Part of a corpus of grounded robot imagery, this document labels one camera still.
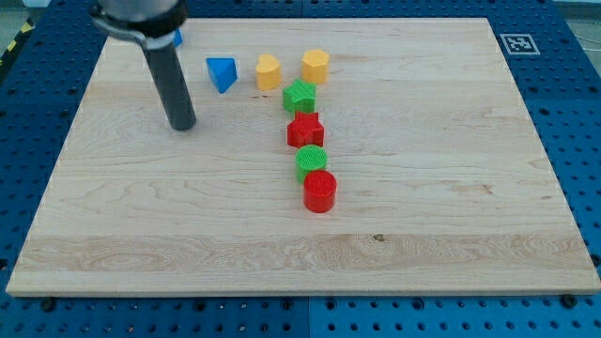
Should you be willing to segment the blue block behind arm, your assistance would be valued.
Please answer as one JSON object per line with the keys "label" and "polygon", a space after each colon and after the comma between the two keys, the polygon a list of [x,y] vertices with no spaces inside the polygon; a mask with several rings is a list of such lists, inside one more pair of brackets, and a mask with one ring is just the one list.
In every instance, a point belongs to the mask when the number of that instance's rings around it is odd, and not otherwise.
{"label": "blue block behind arm", "polygon": [[173,38],[173,44],[175,47],[178,47],[179,45],[181,45],[183,43],[183,37],[181,35],[181,32],[179,29],[176,29],[174,31],[174,38]]}

